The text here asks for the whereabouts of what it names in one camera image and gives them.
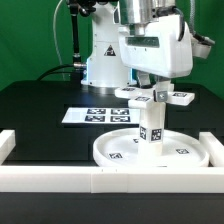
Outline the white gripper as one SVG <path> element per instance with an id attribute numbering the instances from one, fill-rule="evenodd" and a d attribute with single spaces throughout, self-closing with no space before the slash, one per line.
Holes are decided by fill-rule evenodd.
<path id="1" fill-rule="evenodd" d="M 148 73 L 155 77 L 154 96 L 157 102 L 166 102 L 170 86 L 169 78 L 188 76 L 193 68 L 191 35 L 185 25 L 180 35 L 180 16 L 160 17 L 145 27 L 145 34 L 131 35 L 128 26 L 118 28 L 121 59 L 125 66 L 139 70 L 139 87 L 152 87 Z"/>

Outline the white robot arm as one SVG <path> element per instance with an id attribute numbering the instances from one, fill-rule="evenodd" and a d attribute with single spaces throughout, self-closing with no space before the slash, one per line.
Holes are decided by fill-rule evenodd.
<path id="1" fill-rule="evenodd" d="M 193 59 L 205 58 L 215 41 L 198 34 L 186 22 L 176 0 L 84 0 L 92 14 L 93 48 L 84 83 L 115 88 L 137 83 L 149 86 L 156 76 L 154 99 L 168 100 L 172 78 L 191 73 Z M 131 71 L 138 72 L 138 79 Z"/>

